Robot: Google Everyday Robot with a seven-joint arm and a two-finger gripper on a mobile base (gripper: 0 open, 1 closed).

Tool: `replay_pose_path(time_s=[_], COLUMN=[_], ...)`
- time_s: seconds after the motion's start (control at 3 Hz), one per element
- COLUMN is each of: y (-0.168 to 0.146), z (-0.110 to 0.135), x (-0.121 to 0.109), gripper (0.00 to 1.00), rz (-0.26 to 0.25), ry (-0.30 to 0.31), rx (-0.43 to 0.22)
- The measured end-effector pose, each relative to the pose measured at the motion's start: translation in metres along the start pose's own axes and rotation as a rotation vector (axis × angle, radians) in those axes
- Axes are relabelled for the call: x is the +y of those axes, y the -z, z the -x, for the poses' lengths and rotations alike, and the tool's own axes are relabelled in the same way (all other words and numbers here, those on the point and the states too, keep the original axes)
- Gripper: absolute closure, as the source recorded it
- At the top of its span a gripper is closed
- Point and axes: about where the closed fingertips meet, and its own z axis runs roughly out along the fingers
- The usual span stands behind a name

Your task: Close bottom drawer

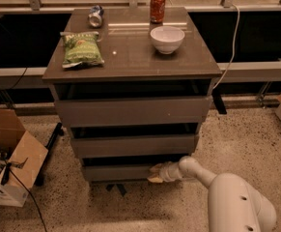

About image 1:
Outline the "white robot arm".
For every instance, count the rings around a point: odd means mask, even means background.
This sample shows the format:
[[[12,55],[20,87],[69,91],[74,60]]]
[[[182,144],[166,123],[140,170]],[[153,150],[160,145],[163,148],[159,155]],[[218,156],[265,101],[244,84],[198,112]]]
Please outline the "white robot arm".
[[[272,203],[240,176],[215,174],[193,157],[150,169],[152,183],[194,178],[208,190],[210,232],[272,232],[277,214]]]

